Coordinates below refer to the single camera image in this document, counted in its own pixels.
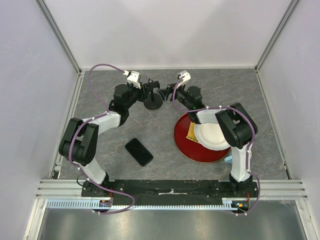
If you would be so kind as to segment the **black smartphone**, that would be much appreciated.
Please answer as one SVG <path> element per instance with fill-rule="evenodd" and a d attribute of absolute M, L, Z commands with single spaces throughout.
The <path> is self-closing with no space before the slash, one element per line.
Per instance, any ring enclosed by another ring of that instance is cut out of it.
<path fill-rule="evenodd" d="M 124 147 L 141 167 L 145 167 L 154 158 L 137 138 L 131 139 Z"/>

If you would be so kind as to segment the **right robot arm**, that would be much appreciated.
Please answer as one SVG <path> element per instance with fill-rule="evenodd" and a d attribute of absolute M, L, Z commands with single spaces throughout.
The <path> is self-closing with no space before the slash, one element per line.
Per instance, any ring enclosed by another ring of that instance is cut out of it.
<path fill-rule="evenodd" d="M 184 112 L 193 125 L 191 136 L 199 144 L 213 151 L 231 149 L 230 193 L 235 197 L 256 195 L 258 187 L 253 182 L 250 159 L 258 129 L 243 106 L 236 102 L 231 106 L 207 107 L 203 104 L 200 88 L 196 86 L 185 89 L 173 83 L 157 92 L 164 101 L 178 100 L 185 107 Z"/>

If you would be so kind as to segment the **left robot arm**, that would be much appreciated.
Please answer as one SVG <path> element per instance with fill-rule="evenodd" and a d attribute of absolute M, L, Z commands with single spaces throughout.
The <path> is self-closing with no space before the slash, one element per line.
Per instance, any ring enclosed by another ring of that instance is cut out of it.
<path fill-rule="evenodd" d="M 96 160 L 98 137 L 110 129 L 122 126 L 133 104 L 145 102 L 151 91 L 148 83 L 143 83 L 140 88 L 134 87 L 132 83 L 119 84 L 114 88 L 113 99 L 107 104 L 105 112 L 85 119 L 73 117 L 69 120 L 58 151 L 85 177 L 81 192 L 83 197 L 119 194 L 134 198 L 123 191 L 112 189 L 109 175 Z"/>

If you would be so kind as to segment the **black phone stand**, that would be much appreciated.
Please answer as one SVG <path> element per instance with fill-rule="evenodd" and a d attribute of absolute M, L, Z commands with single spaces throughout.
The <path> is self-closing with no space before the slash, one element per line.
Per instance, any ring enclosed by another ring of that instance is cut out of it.
<path fill-rule="evenodd" d="M 154 92 L 154 89 L 160 89 L 159 81 L 154 81 L 149 78 L 145 84 L 153 84 L 153 91 L 149 93 L 146 100 L 143 102 L 144 106 L 149 110 L 159 109 L 163 104 L 163 100 L 157 92 Z"/>

